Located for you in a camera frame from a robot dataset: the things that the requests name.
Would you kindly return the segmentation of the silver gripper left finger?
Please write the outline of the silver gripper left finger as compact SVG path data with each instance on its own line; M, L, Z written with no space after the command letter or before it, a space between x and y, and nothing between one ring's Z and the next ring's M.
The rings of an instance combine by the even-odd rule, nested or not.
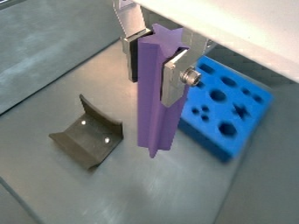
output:
M140 5L133 0L111 0L124 35L119 37L126 58L128 79L137 82L137 40L150 34Z

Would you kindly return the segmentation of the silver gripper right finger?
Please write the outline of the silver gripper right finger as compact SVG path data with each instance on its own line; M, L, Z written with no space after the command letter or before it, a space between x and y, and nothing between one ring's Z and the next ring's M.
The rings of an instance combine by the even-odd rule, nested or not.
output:
M194 62L214 47L214 42L188 28L181 32L182 47L162 65L161 104L169 108L182 97L184 88L197 85L201 74Z

